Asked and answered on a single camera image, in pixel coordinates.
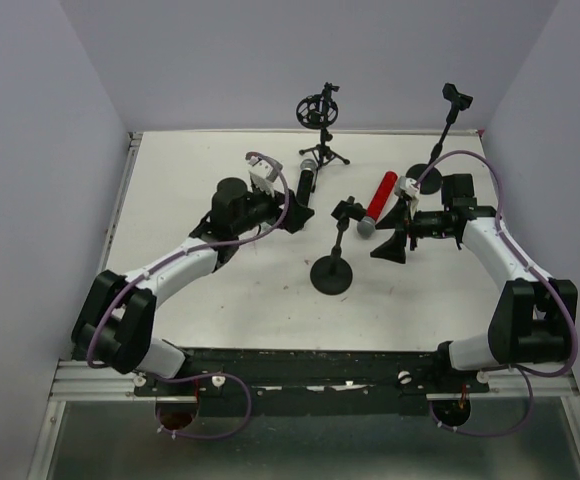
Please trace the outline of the short black round-base stand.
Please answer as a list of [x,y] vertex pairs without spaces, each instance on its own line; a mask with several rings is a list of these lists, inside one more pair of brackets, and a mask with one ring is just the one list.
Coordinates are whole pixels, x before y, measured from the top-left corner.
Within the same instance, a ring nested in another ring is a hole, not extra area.
[[320,257],[310,270],[310,281],[320,293],[335,296],[347,291],[353,281],[350,264],[342,257],[342,240],[350,221],[359,221],[366,210],[354,196],[341,200],[331,213],[336,220],[337,236],[330,254]]

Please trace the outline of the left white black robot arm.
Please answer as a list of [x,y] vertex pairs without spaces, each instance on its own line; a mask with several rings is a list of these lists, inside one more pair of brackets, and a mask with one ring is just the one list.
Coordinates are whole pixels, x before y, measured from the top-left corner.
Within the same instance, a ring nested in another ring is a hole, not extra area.
[[90,362],[126,374],[142,372],[173,379],[186,355],[153,336],[157,309],[190,283],[226,265],[244,244],[242,234],[259,228],[294,234],[313,217],[291,190],[230,177],[221,180],[209,212],[189,237],[162,258],[126,274],[99,273],[71,333]]

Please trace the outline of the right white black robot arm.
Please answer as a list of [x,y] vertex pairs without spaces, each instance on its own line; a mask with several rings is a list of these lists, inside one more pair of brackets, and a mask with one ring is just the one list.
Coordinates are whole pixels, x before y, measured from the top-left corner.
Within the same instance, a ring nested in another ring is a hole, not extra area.
[[412,178],[400,178],[395,194],[397,203],[378,224],[393,234],[372,251],[372,257],[403,264],[419,240],[452,239],[477,258],[500,293],[483,333],[439,345],[445,367],[476,371],[570,359],[576,287],[525,258],[496,209],[479,204],[471,175],[443,177],[439,211],[418,209],[419,189]]

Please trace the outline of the black microphone silver grille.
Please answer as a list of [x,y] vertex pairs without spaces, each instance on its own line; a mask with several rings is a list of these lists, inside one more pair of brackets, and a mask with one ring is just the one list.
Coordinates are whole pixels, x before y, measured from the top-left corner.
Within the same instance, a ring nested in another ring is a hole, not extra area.
[[300,164],[300,175],[295,193],[298,194],[299,192],[309,192],[311,197],[316,173],[317,162],[314,159],[303,160]]

